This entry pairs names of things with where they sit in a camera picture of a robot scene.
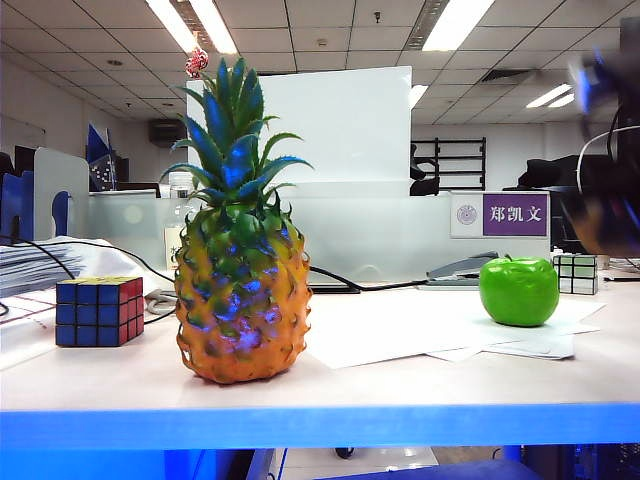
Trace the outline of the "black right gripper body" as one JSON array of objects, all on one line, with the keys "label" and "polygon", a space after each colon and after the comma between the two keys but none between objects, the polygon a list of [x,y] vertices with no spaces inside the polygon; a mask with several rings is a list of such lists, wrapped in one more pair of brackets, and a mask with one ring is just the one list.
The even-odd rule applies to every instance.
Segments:
[{"label": "black right gripper body", "polygon": [[588,253],[639,255],[639,194],[566,188],[559,196],[565,215]]}]

